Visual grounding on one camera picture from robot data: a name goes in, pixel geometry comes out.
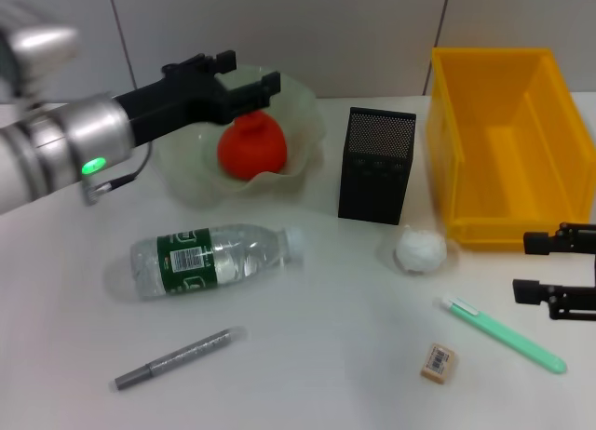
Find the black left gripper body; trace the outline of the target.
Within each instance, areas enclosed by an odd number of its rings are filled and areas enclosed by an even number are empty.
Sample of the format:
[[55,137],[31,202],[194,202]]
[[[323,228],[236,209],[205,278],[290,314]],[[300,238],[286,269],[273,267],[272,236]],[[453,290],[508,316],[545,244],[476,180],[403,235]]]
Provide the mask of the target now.
[[206,74],[170,74],[115,101],[128,117],[135,146],[194,123],[229,123],[228,92]]

